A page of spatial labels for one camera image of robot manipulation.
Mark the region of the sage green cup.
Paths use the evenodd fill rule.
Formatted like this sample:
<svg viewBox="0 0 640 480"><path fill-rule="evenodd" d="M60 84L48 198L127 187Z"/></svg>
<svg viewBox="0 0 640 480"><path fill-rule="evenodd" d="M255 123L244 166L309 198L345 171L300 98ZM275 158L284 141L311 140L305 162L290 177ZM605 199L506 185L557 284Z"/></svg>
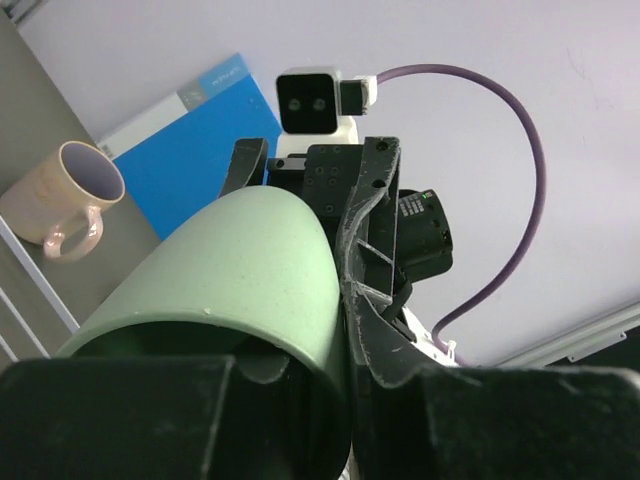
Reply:
<svg viewBox="0 0 640 480"><path fill-rule="evenodd" d="M309 475L337 478L350 445L338 275L318 217L288 191L245 187L201 209L134 269L60 354L223 351L250 338L309 372L317 396Z"/></svg>

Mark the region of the blue folder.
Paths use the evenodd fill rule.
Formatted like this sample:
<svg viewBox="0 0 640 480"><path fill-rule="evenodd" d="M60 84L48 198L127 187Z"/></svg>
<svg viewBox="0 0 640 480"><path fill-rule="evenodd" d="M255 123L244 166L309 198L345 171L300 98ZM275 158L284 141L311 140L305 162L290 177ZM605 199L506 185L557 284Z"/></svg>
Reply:
<svg viewBox="0 0 640 480"><path fill-rule="evenodd" d="M160 239L214 201L241 138L274 148L281 127L234 54L98 142Z"/></svg>

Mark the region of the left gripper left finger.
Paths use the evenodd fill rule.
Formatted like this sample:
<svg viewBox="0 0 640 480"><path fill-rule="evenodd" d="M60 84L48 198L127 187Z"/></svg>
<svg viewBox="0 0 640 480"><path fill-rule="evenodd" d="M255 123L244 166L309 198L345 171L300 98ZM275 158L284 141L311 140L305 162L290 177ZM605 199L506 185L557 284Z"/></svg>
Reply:
<svg viewBox="0 0 640 480"><path fill-rule="evenodd" d="M29 360L1 376L5 479L336 479L349 450L342 404L263 342Z"/></svg>

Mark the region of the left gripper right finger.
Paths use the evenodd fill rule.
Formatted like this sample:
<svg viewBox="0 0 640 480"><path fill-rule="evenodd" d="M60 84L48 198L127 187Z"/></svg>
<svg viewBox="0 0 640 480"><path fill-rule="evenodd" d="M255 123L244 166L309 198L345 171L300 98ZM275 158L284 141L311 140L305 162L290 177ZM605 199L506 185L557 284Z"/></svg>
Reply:
<svg viewBox="0 0 640 480"><path fill-rule="evenodd" d="M430 361L364 297L347 306L365 479L635 479L639 376Z"/></svg>

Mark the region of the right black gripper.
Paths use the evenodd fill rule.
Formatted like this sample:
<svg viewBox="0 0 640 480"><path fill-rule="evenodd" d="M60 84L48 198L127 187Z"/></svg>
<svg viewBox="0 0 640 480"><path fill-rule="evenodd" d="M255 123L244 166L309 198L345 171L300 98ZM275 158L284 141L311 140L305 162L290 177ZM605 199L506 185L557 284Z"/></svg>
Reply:
<svg viewBox="0 0 640 480"><path fill-rule="evenodd" d="M218 197L261 185L267 159L266 139L238 139ZM267 163L267 184L287 198L275 214L285 247L335 248L344 298L392 303L399 160L398 138L367 137L363 144L313 145L304 155Z"/></svg>

